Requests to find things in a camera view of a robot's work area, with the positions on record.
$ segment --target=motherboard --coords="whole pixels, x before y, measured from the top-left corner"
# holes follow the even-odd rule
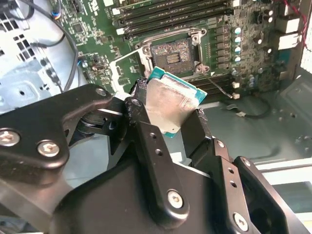
[[[278,89],[299,37],[286,11],[271,0],[62,0],[59,20],[86,79],[111,93],[157,66],[208,97],[221,95],[212,80],[239,98]]]

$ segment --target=robotic arm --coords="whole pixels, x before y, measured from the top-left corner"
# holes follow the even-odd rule
[[[89,84],[0,116],[0,202],[49,234],[309,233],[202,110],[181,126],[192,164],[173,163],[145,94],[139,82],[125,101]],[[109,138],[109,170],[71,190],[69,147],[95,133]]]

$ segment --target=screw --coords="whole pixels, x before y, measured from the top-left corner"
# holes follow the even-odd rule
[[[99,94],[99,95],[101,95],[101,96],[103,96],[103,97],[106,96],[105,91],[104,91],[103,89],[100,89],[100,88],[97,88],[97,89],[96,89],[96,93]]]
[[[44,141],[39,144],[38,152],[46,157],[54,157],[59,153],[59,146],[53,141]]]
[[[221,148],[224,148],[224,147],[225,147],[225,145],[223,144],[222,141],[217,140],[216,142],[218,143],[218,145],[219,145]]]
[[[183,199],[176,191],[171,190],[168,192],[168,201],[174,208],[179,209],[183,206]]]
[[[0,131],[0,145],[13,146],[20,141],[20,136],[13,131]]]
[[[150,52],[150,48],[149,48],[149,47],[144,47],[143,51],[144,51],[145,53],[148,53],[148,52]]]
[[[248,167],[251,166],[250,162],[249,162],[247,159],[243,158],[243,162],[244,162]]]
[[[136,106],[141,106],[141,103],[136,99],[132,99],[131,102]]]
[[[234,221],[236,225],[244,232],[248,230],[248,224],[247,221],[244,219],[243,216],[241,216],[239,213],[233,214]]]

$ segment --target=ram slot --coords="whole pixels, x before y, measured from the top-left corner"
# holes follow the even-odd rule
[[[229,15],[233,11],[227,6],[213,7],[208,10],[199,11],[191,15],[183,15],[180,17],[172,17],[168,20],[162,20],[154,22],[152,24],[147,24],[142,27],[126,27],[123,29],[126,38],[133,38],[139,35],[143,35],[151,32],[159,32],[159,30],[168,30],[171,27],[187,26],[190,23],[200,21],[203,19],[208,19],[220,15]]]
[[[158,13],[161,11],[169,10],[173,7],[184,6],[191,2],[199,2],[204,0],[169,0],[166,2],[156,3],[148,6],[143,6],[140,8],[131,9],[129,11],[123,12],[124,9],[121,9],[122,18],[125,20],[131,20],[137,17],[147,16],[151,12]]]
[[[147,17],[140,17],[137,19],[126,20],[126,21],[122,20],[122,23],[120,25],[121,26],[130,26],[130,25],[139,26],[142,24],[146,24],[146,22],[152,23],[158,20],[170,19],[172,18],[172,16],[177,17],[183,14],[191,14],[193,12],[198,11],[198,9],[205,10],[205,9],[209,9],[215,6],[223,6],[226,3],[227,3],[227,0],[224,0],[224,1],[208,0],[205,2],[191,3],[182,7],[173,8],[166,12],[149,14]]]
[[[220,77],[212,77],[210,78],[213,82],[215,82],[217,85],[219,85],[225,92],[227,93],[233,93],[233,87],[231,85],[232,78],[229,75],[220,76]],[[196,86],[196,88],[199,88],[208,94],[208,99],[222,96],[222,92],[215,87],[208,79],[200,79],[195,81],[189,81],[190,84]]]

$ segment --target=red wire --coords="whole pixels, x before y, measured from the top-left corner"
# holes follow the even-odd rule
[[[297,14],[299,15],[302,20],[303,20],[303,29],[302,29],[302,32],[301,32],[301,35],[302,35],[302,42],[303,42],[303,45],[304,47],[311,52],[311,50],[308,49],[308,46],[306,44],[306,39],[307,39],[307,30],[308,30],[308,21],[307,21],[307,17],[302,14],[295,6],[293,5],[290,5],[290,3],[287,1],[287,0],[283,0],[284,4],[286,6],[290,6],[292,8],[292,10]]]

